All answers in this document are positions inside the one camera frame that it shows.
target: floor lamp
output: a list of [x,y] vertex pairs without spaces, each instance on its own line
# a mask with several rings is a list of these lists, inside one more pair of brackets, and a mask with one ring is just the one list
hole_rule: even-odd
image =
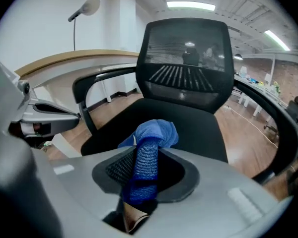
[[97,10],[100,6],[100,0],[87,0],[81,8],[79,8],[72,16],[69,17],[69,22],[72,22],[74,20],[74,30],[73,30],[73,43],[74,43],[74,50],[75,50],[75,25],[76,25],[76,17],[78,17],[80,14],[84,14],[86,16],[91,16]]

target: ceiling light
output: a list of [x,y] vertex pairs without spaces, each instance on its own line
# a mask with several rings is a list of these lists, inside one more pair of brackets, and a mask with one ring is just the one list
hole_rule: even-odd
[[234,58],[237,60],[243,60],[243,57],[240,54],[234,55]]
[[275,42],[277,42],[279,44],[279,46],[281,46],[285,51],[290,51],[290,49],[286,46],[286,44],[279,39],[276,34],[274,34],[272,31],[268,30],[265,32],[265,34],[267,34],[270,38],[272,38]]
[[203,3],[203,2],[190,2],[190,1],[172,1],[167,2],[169,8],[172,7],[186,7],[186,8],[198,8],[198,9],[205,9],[205,10],[215,10],[215,5]]
[[195,46],[195,44],[192,43],[192,42],[187,42],[185,45],[186,45],[187,47],[194,47],[194,46]]

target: chair armrest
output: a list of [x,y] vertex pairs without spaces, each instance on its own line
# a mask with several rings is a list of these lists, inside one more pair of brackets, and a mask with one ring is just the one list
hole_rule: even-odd
[[112,77],[118,77],[121,75],[133,73],[135,71],[136,71],[136,67],[118,68],[118,69],[104,70],[87,76],[79,77],[74,81],[72,85],[72,90],[73,90],[76,103],[80,103],[86,99],[88,90],[96,82],[99,82],[108,78],[112,78]]
[[258,183],[263,184],[273,176],[280,174],[298,156],[298,126],[278,103],[264,95],[250,83],[235,80],[234,85],[260,105],[277,125],[279,145],[276,155],[268,168],[253,178]]
[[72,85],[74,99],[75,99],[75,102],[78,103],[79,113],[82,119],[85,121],[86,126],[92,135],[95,135],[98,132],[98,130],[86,106],[86,95],[88,93],[88,90],[96,82],[99,82],[108,78],[112,78],[112,77],[118,77],[121,75],[133,73],[135,71],[136,71],[136,67],[109,69],[109,70],[96,72],[84,77],[79,77],[74,81]]

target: blue towel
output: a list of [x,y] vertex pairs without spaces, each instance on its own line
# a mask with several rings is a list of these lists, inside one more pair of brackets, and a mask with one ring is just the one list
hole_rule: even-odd
[[156,198],[158,147],[170,147],[178,142],[179,137],[172,122],[154,119],[140,124],[118,147],[134,145],[134,136],[137,158],[133,176],[123,190],[123,197],[125,202],[138,205]]

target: wooden desk edge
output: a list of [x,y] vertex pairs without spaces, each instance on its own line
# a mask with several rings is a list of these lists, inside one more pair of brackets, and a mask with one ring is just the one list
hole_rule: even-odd
[[54,63],[62,62],[65,60],[71,60],[75,58],[83,58],[83,57],[93,57],[93,56],[127,56],[127,57],[138,57],[139,53],[137,52],[129,52],[122,50],[77,50],[70,51],[65,53],[60,53],[56,55],[52,55],[50,57],[42,58],[36,60],[32,63],[27,64],[26,66],[17,69],[15,71],[20,77],[31,74],[39,69],[42,69],[46,66],[52,65]]

